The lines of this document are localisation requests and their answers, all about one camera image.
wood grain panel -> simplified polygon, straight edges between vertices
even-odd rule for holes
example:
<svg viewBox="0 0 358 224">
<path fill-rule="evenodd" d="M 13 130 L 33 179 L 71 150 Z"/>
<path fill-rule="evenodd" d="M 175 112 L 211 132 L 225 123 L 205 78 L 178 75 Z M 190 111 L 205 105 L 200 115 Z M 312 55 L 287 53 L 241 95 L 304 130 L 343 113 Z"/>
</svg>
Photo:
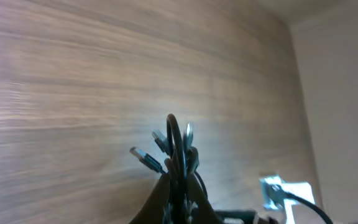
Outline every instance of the wood grain panel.
<svg viewBox="0 0 358 224">
<path fill-rule="evenodd" d="M 312 183 L 288 29 L 253 1 L 0 0 L 0 223 L 127 223 L 195 125 L 215 208 L 262 211 L 258 178 Z"/>
</svg>

usb connector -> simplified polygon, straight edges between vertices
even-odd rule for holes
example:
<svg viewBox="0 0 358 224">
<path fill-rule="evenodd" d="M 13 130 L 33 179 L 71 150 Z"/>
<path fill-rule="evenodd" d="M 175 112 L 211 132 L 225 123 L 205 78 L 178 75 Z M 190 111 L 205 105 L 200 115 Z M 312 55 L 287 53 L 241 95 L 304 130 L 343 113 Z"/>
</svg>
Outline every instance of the usb connector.
<svg viewBox="0 0 358 224">
<path fill-rule="evenodd" d="M 152 156 L 145 153 L 143 150 L 136 149 L 136 147 L 133 147 L 132 149 L 129 150 L 129 152 L 132 155 L 136 156 L 136 158 L 138 158 L 139 161 L 143 163 L 143 165 L 147 166 L 149 169 L 154 170 L 161 174 L 166 174 L 166 172 L 162 169 L 161 164 L 157 160 L 155 160 Z"/>
</svg>

cable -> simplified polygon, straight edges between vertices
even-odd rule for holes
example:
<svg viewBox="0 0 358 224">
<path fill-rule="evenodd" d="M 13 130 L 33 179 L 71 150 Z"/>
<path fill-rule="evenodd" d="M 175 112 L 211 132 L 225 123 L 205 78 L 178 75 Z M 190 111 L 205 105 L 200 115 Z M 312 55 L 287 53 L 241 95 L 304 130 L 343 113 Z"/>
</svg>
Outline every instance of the cable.
<svg viewBox="0 0 358 224">
<path fill-rule="evenodd" d="M 175 142 L 175 150 L 173 150 L 172 136 L 173 141 Z M 185 151 L 183 150 L 183 142 L 181 140 L 178 122 L 173 114 L 168 114 L 167 116 L 167 138 L 170 157 L 178 166 L 179 184 L 183 184 L 187 178 L 186 157 Z"/>
<path fill-rule="evenodd" d="M 177 171 L 175 169 L 175 166 L 172 164 L 172 160 L 167 158 L 167 159 L 164 160 L 164 164 L 168 169 L 168 174 L 169 174 L 171 180 L 176 181 L 178 179 L 178 174 L 177 174 Z"/>
<path fill-rule="evenodd" d="M 198 174 L 197 171 L 194 172 L 194 175 L 197 177 L 198 182 L 200 183 L 201 188 L 203 189 L 205 197 L 208 199 L 208 193 L 206 192 L 206 187 L 205 187 L 204 181 L 202 180 L 201 176 Z"/>
<path fill-rule="evenodd" d="M 191 175 L 196 171 L 198 165 L 200 164 L 200 161 L 198 160 L 198 150 L 191 146 L 186 152 L 186 159 L 187 175 Z"/>
<path fill-rule="evenodd" d="M 166 172 L 162 169 L 161 164 L 155 160 L 148 153 L 145 153 L 141 149 L 136 149 L 136 147 L 132 147 L 129 152 L 136 156 L 143 165 L 147 166 L 149 169 L 154 170 L 161 174 L 166 174 Z"/>
<path fill-rule="evenodd" d="M 322 211 L 322 209 L 320 209 L 319 207 L 314 205 L 313 203 L 311 203 L 301 197 L 298 197 L 292 193 L 289 193 L 289 192 L 287 192 L 287 198 L 297 200 L 298 202 L 302 203 L 303 205 L 306 205 L 307 207 L 309 207 L 313 211 L 315 211 L 324 220 L 325 223 L 333 224 L 333 221 L 327 216 L 327 214 L 324 211 Z"/>
<path fill-rule="evenodd" d="M 178 185 L 171 180 L 169 203 L 173 206 L 172 220 L 174 224 L 183 223 L 186 219 L 182 211 L 186 204 L 187 195 L 187 171 L 186 171 L 186 157 L 183 150 L 183 142 L 180 136 L 180 130 L 177 119 L 173 114 L 167 116 L 167 139 L 168 139 L 168 154 L 177 169 Z"/>
</svg>

white wall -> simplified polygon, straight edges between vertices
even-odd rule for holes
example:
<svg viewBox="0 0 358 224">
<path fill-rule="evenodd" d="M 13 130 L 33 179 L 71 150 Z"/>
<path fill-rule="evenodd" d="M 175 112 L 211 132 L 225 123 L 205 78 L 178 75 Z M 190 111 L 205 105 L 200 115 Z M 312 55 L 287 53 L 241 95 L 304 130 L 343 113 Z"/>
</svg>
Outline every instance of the white wall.
<svg viewBox="0 0 358 224">
<path fill-rule="evenodd" d="M 358 0 L 291 27 L 325 209 L 358 220 Z"/>
</svg>

ceiling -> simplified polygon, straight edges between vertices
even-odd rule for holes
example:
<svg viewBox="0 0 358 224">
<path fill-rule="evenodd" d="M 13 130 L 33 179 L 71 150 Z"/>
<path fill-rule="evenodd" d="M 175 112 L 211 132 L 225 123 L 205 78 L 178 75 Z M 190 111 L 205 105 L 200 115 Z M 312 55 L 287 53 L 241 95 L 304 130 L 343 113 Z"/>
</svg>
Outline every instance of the ceiling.
<svg viewBox="0 0 358 224">
<path fill-rule="evenodd" d="M 344 0 L 257 0 L 288 25 L 296 24 Z"/>
</svg>

